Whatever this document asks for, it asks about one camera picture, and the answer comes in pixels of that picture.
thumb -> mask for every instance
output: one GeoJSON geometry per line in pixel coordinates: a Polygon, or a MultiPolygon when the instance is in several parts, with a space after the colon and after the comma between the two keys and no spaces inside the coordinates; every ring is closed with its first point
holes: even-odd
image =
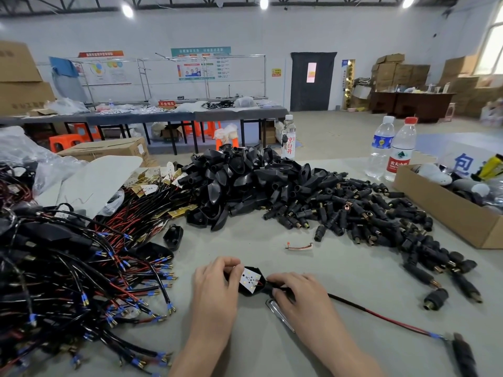
{"type": "Polygon", "coordinates": [[[278,305],[280,306],[281,310],[285,314],[288,321],[290,321],[293,315],[293,308],[294,308],[292,302],[287,298],[286,294],[280,289],[273,289],[273,296],[278,305]]]}
{"type": "Polygon", "coordinates": [[[243,274],[244,271],[244,265],[243,264],[238,264],[235,266],[232,271],[230,272],[229,276],[229,290],[230,291],[236,291],[239,287],[239,281],[241,280],[241,275],[243,274]]]}

bottle with white cap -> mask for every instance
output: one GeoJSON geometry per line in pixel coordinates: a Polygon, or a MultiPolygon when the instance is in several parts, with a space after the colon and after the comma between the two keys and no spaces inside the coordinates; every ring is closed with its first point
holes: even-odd
{"type": "Polygon", "coordinates": [[[286,115],[282,129],[281,157],[292,159],[295,157],[295,124],[293,115],[286,115]]]}
{"type": "Polygon", "coordinates": [[[367,163],[365,173],[369,177],[381,177],[386,169],[386,161],[388,160],[391,141],[395,136],[395,127],[393,122],[394,117],[386,116],[383,118],[381,125],[374,133],[372,141],[372,152],[367,163]]]}
{"type": "Polygon", "coordinates": [[[405,124],[393,139],[388,166],[384,177],[388,181],[394,181],[398,167],[411,162],[412,152],[415,148],[415,125],[418,118],[406,118],[405,124]]]}

ceiling truss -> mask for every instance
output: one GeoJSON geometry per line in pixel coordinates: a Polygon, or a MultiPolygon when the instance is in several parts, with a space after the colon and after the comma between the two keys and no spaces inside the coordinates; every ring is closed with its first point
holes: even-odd
{"type": "MultiPolygon", "coordinates": [[[[241,0],[234,2],[222,2],[219,0],[200,0],[200,2],[179,3],[173,0],[166,0],[165,3],[145,4],[144,0],[121,0],[117,6],[104,6],[100,0],[94,0],[90,7],[77,7],[76,0],[0,0],[0,15],[2,17],[28,17],[55,14],[74,13],[94,13],[94,12],[118,12],[121,10],[120,3],[128,3],[134,10],[155,10],[155,9],[186,9],[186,8],[229,8],[229,7],[257,7],[255,0],[241,0]],[[43,5],[40,10],[34,6],[43,5]]],[[[296,1],[296,0],[270,0],[270,6],[400,6],[403,0],[336,0],[336,1],[296,1]]],[[[415,6],[445,6],[456,5],[458,0],[418,0],[415,6]]]]}

door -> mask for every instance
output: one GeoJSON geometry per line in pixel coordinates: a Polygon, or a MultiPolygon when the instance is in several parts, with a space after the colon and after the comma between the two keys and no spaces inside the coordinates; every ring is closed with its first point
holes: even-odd
{"type": "Polygon", "coordinates": [[[333,62],[337,53],[291,53],[291,111],[326,111],[329,108],[333,62]]]}

person's left hand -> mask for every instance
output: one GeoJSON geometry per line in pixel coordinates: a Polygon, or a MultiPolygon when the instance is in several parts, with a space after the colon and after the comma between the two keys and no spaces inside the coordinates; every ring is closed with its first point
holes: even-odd
{"type": "Polygon", "coordinates": [[[218,257],[196,269],[192,298],[191,336],[207,344],[227,344],[237,315],[237,289],[244,266],[233,257],[218,257]],[[229,283],[224,270],[230,273],[229,283]]]}

